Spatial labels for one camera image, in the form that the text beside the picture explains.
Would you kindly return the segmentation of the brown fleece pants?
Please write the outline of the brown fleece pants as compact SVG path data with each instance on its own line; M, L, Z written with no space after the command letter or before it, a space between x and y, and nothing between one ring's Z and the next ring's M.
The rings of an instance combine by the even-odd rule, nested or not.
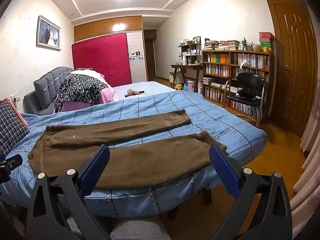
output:
M136 145L127 141L191 123L185 110L93 125L47 126L28 155L37 173L60 176L77 169L103 145L110 161L97 182L99 189L154 186L200 170L209 164L212 145L226 150L207 131Z

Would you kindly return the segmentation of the plaid pillow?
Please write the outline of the plaid pillow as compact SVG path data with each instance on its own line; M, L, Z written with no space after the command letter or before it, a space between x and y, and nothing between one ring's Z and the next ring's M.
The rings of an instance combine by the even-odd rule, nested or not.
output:
M1 154L7 156L28 133L28 124L9 99L1 100Z

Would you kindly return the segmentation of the pink curtain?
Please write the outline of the pink curtain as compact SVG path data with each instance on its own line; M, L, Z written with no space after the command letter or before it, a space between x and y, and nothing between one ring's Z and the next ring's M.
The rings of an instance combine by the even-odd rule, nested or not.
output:
M293 186L296 195L290 200L292 238L318 239L319 233L312 233L310 226L319 230L319 82L300 148L308 156L303 173Z

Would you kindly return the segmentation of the grey upholstered headboard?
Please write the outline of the grey upholstered headboard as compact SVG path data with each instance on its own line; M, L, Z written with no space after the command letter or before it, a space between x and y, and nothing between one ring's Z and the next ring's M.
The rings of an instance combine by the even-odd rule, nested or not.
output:
M52 114L59 87L72 71L70 67L57 67L34 81L34 91L23 98L25 112L35 115Z

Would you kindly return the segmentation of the blue patterned bed cover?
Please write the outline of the blue patterned bed cover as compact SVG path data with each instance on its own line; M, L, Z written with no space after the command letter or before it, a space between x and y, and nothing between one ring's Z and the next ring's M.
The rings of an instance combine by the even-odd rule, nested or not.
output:
M22 118L27 133L8 156L18 154L23 162L1 185L1 199L28 206L39 173L63 175L106 145L110 161L85 202L94 215L114 218L163 213L215 187L213 143L246 165L267 141L263 130L185 91Z

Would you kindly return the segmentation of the pink quilt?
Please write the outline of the pink quilt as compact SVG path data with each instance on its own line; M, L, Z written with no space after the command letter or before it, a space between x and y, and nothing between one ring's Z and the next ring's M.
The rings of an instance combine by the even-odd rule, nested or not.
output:
M108 88L104 88L100 91L100 102L98 104L118 101L117 94L113 91L113 88L111 87L111 85L109 85L106 82L103 74L100 74L99 72L96 72L95 70L92 70L92 69L77 69L72 71L70 74L82 74L82 75L92 76L108 85ZM91 106L93 105L90 105L89 103L64 102L61 112L76 111L76 110L84 109Z

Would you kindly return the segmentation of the framed wedding photo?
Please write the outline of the framed wedding photo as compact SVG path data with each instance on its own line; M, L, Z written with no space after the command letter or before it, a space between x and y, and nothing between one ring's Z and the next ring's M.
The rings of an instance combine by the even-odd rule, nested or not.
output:
M60 27L42 15L38 17L36 46L60 51Z

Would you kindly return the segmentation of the hair dryer on bed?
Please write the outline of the hair dryer on bed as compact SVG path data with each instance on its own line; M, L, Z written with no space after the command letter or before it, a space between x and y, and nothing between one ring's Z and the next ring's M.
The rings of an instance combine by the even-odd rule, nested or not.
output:
M143 90L132 90L132 89L128 89L127 90L127 94L125 94L125 97L129 97L129 96L135 96L135 95L140 95L143 94L144 91Z

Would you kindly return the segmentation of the red mattress against wardrobe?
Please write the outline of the red mattress against wardrobe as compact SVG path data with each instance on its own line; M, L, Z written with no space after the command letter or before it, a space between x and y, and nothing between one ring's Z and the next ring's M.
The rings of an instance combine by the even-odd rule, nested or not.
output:
M72 45L74 69L91 68L112 87L132 83L127 35L107 35Z

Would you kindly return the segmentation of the wooden desk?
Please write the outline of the wooden desk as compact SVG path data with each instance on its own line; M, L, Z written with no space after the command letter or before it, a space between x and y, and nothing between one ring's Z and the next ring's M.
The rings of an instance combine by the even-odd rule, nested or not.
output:
M200 71L203 70L203 65L201 64L172 64L171 68L174 70L173 81L171 83L172 88L175 88L176 84L176 75L178 70L182 74L182 79L184 83L186 80L194 81L194 92L198 92L198 84L200 80Z

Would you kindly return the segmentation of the white bed sheet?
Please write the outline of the white bed sheet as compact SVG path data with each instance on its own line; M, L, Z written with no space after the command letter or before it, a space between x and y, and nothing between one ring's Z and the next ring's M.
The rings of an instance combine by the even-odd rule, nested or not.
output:
M143 91L141 94L135 94L126 96L128 90ZM152 96L157 94L174 92L175 90L155 81L143 81L137 83L131 83L128 85L117 86L113 88L113 91L117 94L119 100L133 99L138 97Z

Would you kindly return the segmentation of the wooden door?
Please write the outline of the wooden door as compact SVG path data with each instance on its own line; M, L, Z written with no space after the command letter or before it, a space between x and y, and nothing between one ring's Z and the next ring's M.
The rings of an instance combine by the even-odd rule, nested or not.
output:
M277 59L271 116L281 128L301 137L316 90L316 33L305 1L267 0L267 3Z

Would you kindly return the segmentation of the small desktop shelf unit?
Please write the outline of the small desktop shelf unit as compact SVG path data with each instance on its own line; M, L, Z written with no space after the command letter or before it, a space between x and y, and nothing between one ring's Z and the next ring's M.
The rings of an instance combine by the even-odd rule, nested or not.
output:
M182 65L198 65L202 63L202 50L200 43L180 44L178 46L179 63Z

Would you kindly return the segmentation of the wooden wardrobe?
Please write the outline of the wooden wardrobe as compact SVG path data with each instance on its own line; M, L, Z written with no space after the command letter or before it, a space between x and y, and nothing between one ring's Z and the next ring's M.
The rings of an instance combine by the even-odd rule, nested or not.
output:
M148 80L142 16L116 17L76 25L73 68L90 68L113 87Z

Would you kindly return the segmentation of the wall power socket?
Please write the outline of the wall power socket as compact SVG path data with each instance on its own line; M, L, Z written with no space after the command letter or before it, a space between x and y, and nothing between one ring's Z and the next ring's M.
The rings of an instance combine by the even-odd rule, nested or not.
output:
M11 94L11 101L14 102L14 103L17 103L20 101L20 96L19 96L19 93L16 92L14 94Z

